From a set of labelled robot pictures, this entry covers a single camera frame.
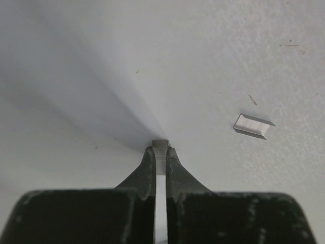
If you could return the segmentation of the small staple strip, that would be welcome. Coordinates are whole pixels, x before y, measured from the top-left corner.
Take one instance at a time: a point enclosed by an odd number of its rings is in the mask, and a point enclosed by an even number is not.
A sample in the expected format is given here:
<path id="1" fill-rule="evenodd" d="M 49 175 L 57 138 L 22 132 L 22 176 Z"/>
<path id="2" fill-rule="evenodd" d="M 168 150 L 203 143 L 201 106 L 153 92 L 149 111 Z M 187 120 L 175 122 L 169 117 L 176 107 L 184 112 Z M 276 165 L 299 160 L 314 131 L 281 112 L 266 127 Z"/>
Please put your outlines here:
<path id="1" fill-rule="evenodd" d="M 271 121 L 241 113 L 237 118 L 233 129 L 239 134 L 267 140 L 266 133 L 270 127 L 276 127 L 276 125 Z"/>

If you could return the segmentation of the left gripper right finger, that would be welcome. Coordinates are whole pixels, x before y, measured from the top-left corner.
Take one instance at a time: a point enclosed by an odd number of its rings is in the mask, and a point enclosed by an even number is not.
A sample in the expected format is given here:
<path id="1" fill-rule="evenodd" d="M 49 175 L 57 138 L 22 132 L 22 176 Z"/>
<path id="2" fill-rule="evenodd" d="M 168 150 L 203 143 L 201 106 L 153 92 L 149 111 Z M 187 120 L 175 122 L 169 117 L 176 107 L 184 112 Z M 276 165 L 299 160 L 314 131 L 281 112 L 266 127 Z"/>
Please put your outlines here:
<path id="1" fill-rule="evenodd" d="M 199 182 L 181 164 L 175 148 L 169 146 L 166 154 L 166 204 L 168 243 L 177 243 L 177 201 L 182 193 L 206 193 L 210 190 Z"/>

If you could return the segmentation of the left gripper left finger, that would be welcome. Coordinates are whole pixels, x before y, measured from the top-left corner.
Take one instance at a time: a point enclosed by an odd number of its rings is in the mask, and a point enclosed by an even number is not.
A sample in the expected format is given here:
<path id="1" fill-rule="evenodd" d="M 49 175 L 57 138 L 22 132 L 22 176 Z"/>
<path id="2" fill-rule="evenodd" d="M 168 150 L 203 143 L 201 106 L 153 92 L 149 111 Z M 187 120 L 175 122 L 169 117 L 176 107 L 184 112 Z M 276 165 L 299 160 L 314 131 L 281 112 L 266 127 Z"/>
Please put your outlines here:
<path id="1" fill-rule="evenodd" d="M 117 187 L 130 199 L 122 243 L 155 243 L 156 159 L 147 147 L 139 166 Z"/>

